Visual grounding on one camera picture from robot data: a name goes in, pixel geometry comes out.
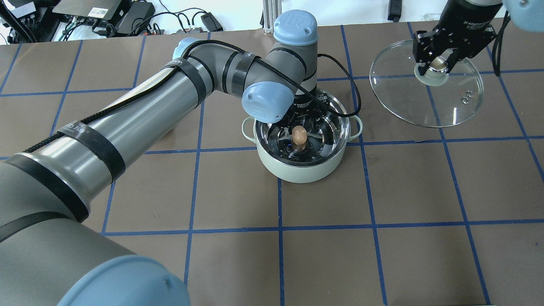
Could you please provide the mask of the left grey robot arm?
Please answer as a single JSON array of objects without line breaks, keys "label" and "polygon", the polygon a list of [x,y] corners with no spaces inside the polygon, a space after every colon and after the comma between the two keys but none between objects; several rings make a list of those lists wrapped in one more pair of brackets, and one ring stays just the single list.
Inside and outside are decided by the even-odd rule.
[{"label": "left grey robot arm", "polygon": [[274,23],[261,60],[216,40],[187,37],[171,62],[100,112],[1,163],[2,306],[188,306],[187,287],[83,221],[90,202],[215,90],[276,123],[317,70],[315,17]]}]

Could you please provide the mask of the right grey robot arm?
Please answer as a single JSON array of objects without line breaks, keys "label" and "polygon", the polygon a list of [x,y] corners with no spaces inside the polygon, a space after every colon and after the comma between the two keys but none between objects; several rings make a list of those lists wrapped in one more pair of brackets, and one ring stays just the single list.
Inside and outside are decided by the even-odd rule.
[{"label": "right grey robot arm", "polygon": [[413,54],[419,66],[416,76],[423,77],[431,63],[446,50],[445,73],[464,58],[474,58],[493,43],[492,66],[501,75],[501,49],[510,22],[528,32],[542,32],[542,0],[449,0],[439,22],[431,31],[416,31]]}]

